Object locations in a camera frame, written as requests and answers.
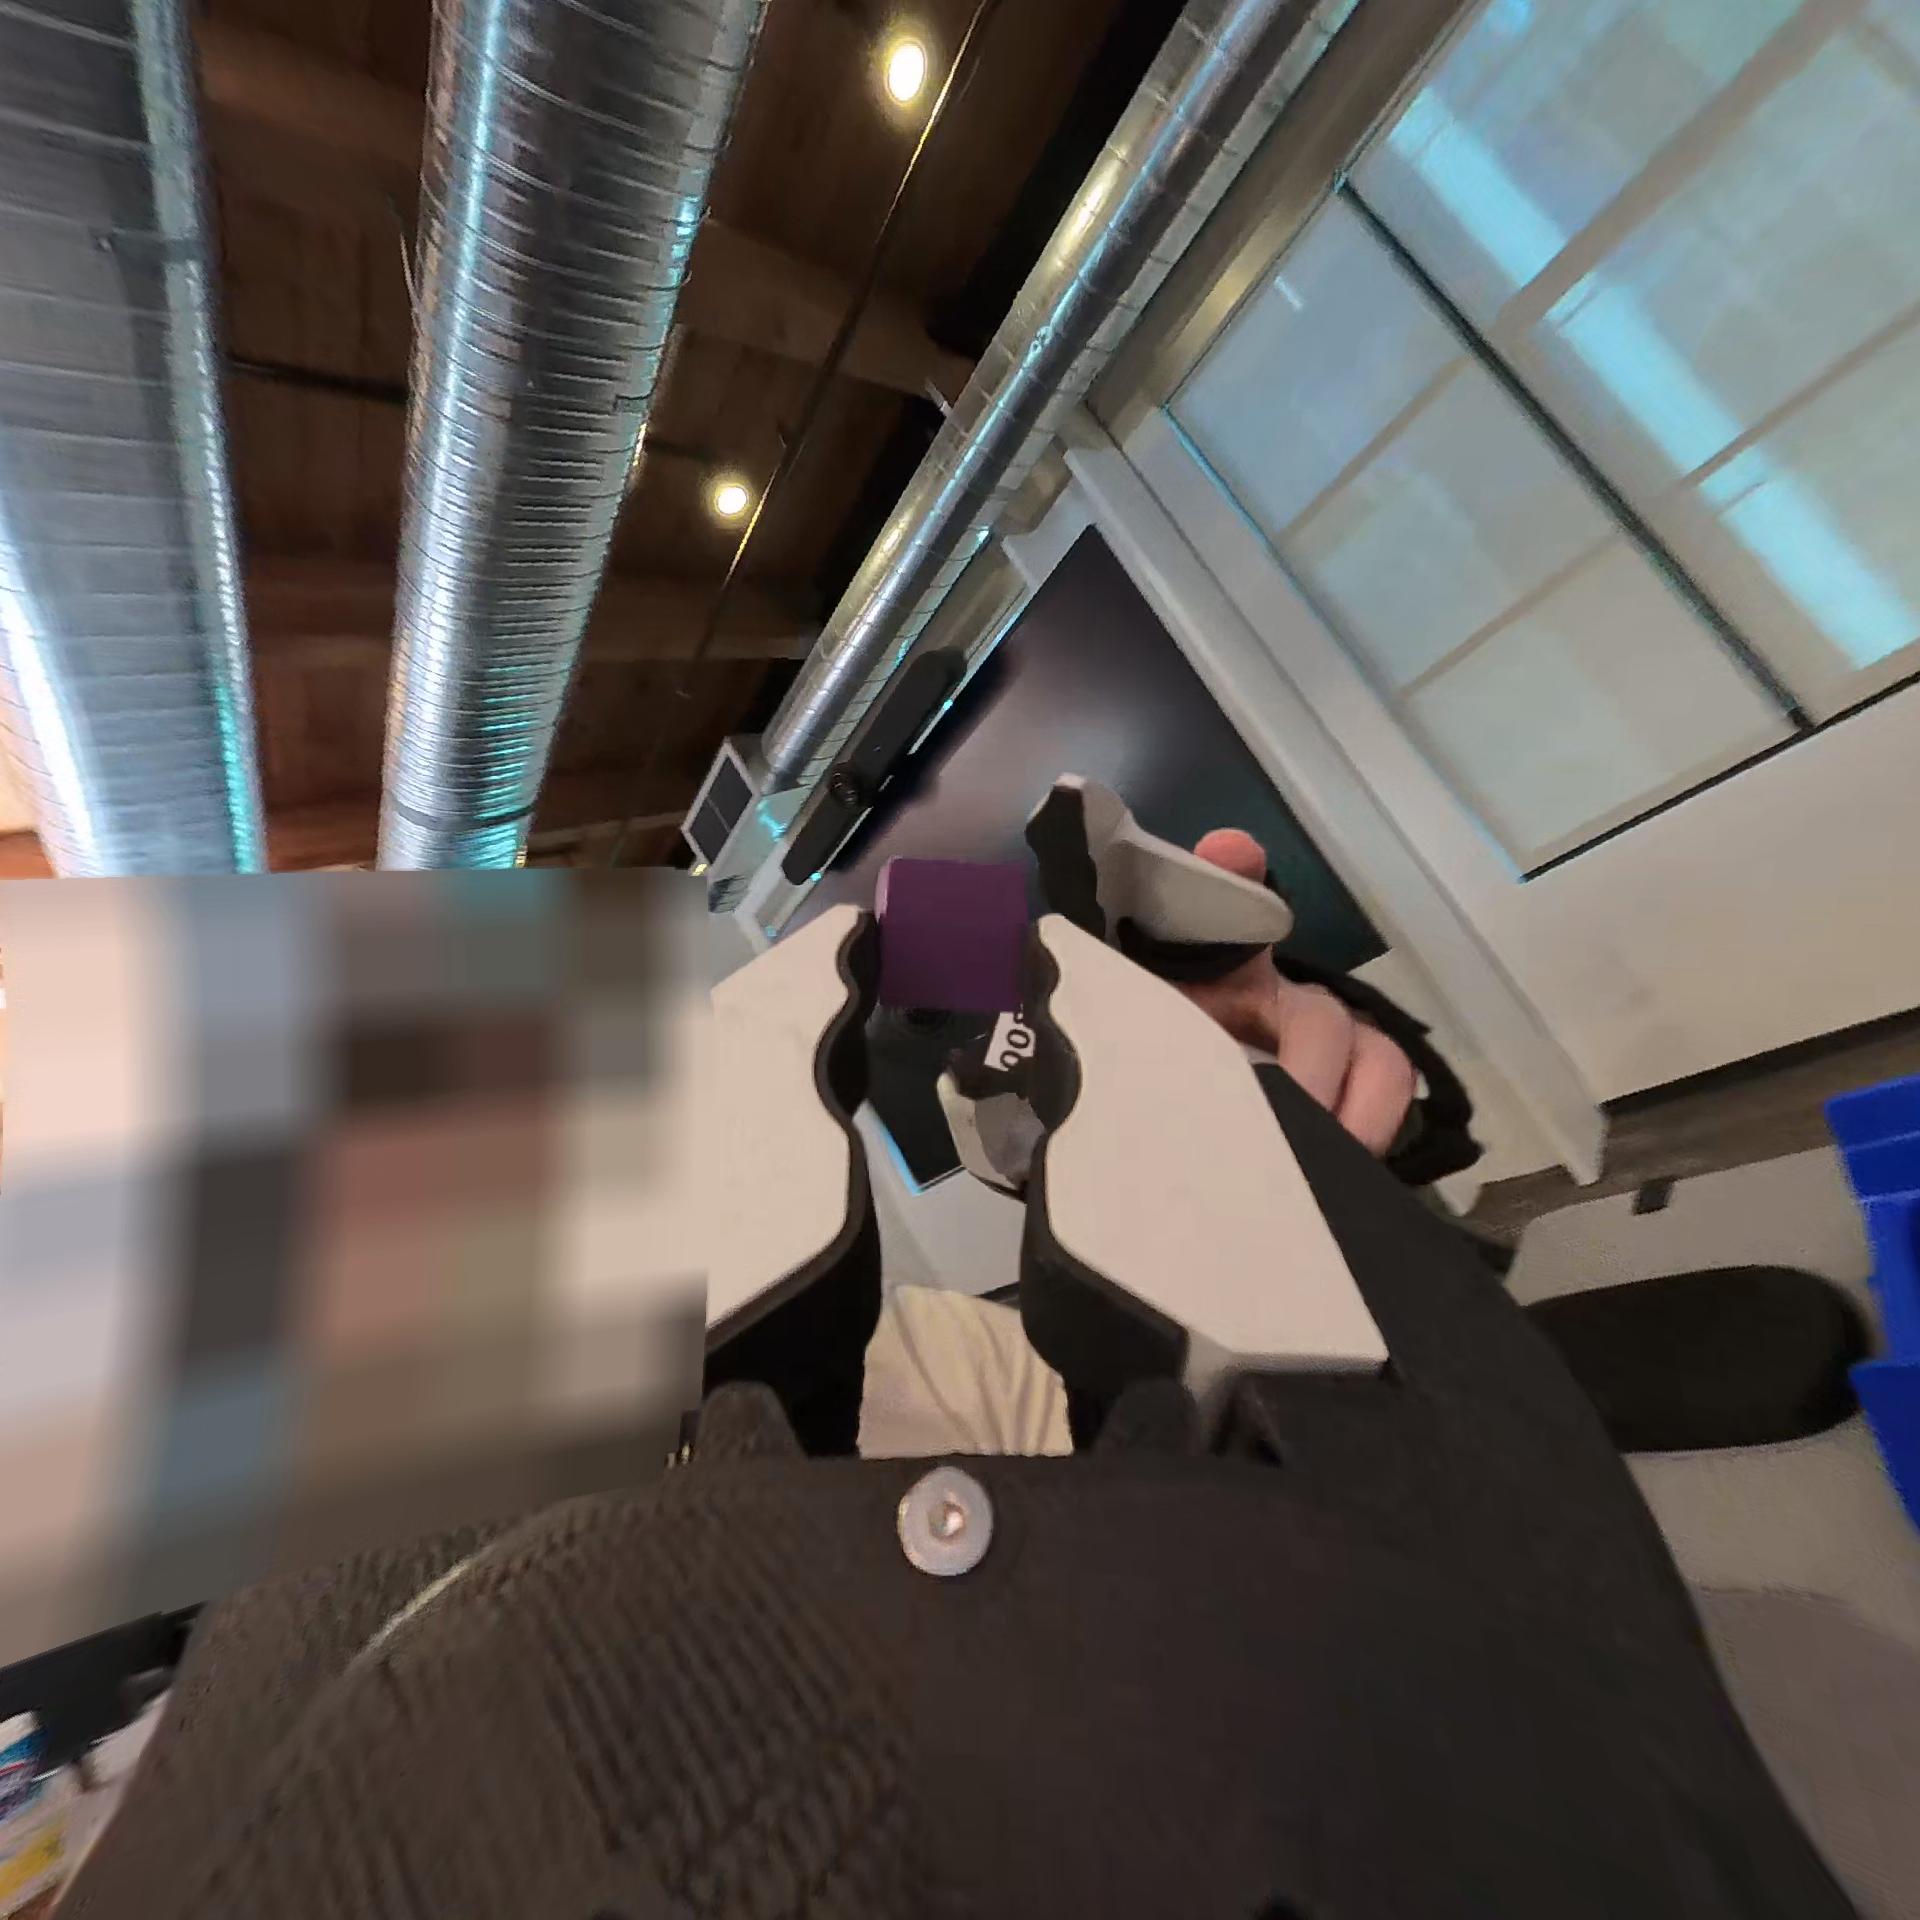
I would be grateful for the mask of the purple cube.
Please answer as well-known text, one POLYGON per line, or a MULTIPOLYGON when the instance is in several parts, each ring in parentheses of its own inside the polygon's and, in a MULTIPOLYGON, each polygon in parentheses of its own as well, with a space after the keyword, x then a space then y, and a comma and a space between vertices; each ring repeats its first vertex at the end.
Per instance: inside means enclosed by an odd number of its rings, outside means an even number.
POLYGON ((891 858, 876 875, 874 918, 878 1006, 992 1016, 1023 1006, 1026 868, 891 858))

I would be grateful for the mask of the blue plastic bin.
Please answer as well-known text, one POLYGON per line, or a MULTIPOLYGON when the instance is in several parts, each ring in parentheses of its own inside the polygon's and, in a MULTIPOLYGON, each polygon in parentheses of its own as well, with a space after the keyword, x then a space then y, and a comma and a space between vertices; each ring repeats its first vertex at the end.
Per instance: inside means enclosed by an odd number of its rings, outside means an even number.
POLYGON ((1918 1526, 1918 1075, 1827 1102, 1827 1129, 1853 1194, 1884 1353, 1850 1369, 1884 1471, 1918 1526))

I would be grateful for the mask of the black webcam bar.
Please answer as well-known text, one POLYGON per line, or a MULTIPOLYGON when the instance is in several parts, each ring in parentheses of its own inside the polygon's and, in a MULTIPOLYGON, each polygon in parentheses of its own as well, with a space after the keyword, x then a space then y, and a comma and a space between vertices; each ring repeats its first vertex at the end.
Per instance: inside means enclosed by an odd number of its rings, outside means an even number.
POLYGON ((783 841, 783 883, 805 885, 833 863, 926 731, 947 710, 965 670, 965 654, 957 648, 915 654, 901 667, 799 812, 783 841))

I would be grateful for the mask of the large window with blinds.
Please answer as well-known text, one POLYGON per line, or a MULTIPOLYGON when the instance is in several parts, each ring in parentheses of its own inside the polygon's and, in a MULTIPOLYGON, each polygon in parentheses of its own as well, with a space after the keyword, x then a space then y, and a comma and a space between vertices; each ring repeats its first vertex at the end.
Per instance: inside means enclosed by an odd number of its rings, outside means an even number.
POLYGON ((1510 874, 1918 683, 1918 5, 1476 5, 1164 413, 1510 874))

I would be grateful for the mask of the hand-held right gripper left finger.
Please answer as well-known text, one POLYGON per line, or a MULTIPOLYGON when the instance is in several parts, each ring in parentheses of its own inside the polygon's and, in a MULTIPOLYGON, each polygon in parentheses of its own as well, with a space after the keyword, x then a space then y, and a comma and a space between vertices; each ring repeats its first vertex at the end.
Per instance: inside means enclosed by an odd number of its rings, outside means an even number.
POLYGON ((704 1386, 765 1383, 788 1419, 859 1419, 881 1235, 858 1112, 878 937, 859 906, 710 993, 704 1386))

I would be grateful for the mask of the large silver air duct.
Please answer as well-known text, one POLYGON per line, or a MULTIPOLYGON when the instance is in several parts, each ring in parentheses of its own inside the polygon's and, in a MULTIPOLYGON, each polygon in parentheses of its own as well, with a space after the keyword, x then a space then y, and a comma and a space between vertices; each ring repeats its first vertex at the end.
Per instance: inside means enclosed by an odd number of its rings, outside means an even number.
POLYGON ((266 874, 182 5, 3 5, 3 749, 55 875, 266 874))
POLYGON ((517 868, 768 5, 436 5, 378 868, 517 868))

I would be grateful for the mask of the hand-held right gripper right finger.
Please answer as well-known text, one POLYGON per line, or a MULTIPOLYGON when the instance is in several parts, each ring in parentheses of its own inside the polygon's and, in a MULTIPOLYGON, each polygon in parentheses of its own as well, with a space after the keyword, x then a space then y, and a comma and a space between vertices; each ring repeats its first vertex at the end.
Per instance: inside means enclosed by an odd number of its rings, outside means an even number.
POLYGON ((1040 1141, 1019 1309, 1077 1445, 1179 1403, 1213 1445, 1296 1405, 1391 1405, 1342 1188, 1391 1188, 1331 1112, 1062 918, 1028 947, 1040 1141))

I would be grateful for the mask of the black rounded object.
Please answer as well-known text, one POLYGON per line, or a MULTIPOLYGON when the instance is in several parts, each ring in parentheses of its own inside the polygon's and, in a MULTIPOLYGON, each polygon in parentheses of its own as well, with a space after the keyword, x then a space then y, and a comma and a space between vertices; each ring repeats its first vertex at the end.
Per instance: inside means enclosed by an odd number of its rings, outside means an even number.
POLYGON ((1792 1265, 1719 1265, 1546 1296, 1528 1323, 1559 1349, 1619 1453, 1741 1453, 1858 1415, 1867 1312, 1792 1265))

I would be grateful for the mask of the black wall television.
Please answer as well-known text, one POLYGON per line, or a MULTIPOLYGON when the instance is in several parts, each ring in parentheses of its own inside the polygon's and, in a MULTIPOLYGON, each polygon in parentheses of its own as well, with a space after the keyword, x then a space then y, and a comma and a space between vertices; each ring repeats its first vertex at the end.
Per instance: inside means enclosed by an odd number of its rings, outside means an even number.
POLYGON ((1019 863, 1048 913, 1026 819, 1058 776, 1108 786, 1144 830, 1293 910, 1286 956, 1356 975, 1384 942, 1258 771, 1101 532, 1081 532, 1039 595, 884 786, 833 863, 871 903, 891 858, 1019 863))

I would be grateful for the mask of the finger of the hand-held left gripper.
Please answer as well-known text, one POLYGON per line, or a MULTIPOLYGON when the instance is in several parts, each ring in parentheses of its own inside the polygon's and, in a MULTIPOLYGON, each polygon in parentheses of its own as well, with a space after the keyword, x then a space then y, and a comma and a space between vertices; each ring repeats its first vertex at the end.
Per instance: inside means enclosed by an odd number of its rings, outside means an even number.
POLYGON ((1026 1194, 1040 1119, 1026 1099, 1026 1070, 944 1070, 937 1104, 960 1166, 1003 1194, 1026 1194))
POLYGON ((1058 781, 1026 819, 1048 913, 1117 945, 1122 924, 1159 945, 1276 947, 1293 910, 1249 883, 1144 830, 1103 783, 1058 781))

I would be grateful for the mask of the white blue labelled container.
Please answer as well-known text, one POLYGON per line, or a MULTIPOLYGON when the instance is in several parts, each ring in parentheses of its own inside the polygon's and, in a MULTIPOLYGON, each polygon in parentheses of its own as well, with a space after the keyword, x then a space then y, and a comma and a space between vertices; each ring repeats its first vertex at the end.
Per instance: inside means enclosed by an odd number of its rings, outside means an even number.
POLYGON ((48 1759, 38 1716, 3 1717, 3 1917, 60 1890, 79 1779, 48 1759))

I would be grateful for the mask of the person's left hand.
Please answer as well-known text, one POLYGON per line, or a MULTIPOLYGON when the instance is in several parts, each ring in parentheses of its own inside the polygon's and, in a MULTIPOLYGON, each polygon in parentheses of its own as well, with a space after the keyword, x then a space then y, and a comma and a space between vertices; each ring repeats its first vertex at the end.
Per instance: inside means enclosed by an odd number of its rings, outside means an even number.
POLYGON ((1268 947, 1222 979, 1185 983, 1182 996, 1243 1050, 1282 1065, 1370 1158, 1386 1158, 1417 1096, 1398 1044, 1328 987, 1283 979, 1268 947))

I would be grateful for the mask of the slim silver air duct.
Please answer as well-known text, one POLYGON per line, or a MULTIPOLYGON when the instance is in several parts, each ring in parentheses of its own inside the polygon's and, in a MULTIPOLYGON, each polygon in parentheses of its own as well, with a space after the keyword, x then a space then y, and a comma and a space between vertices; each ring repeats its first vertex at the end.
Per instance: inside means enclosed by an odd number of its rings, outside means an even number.
POLYGON ((761 741, 816 786, 1356 5, 1187 5, 761 741))

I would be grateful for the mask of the person's white shirt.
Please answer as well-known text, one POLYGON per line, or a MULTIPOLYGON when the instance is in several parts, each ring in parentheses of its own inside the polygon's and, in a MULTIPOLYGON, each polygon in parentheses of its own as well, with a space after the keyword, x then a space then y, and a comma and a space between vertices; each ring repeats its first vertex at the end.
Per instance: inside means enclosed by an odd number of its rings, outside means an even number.
POLYGON ((1019 1309, 893 1287, 867 1347, 858 1456, 1070 1456, 1070 1396, 1019 1309))

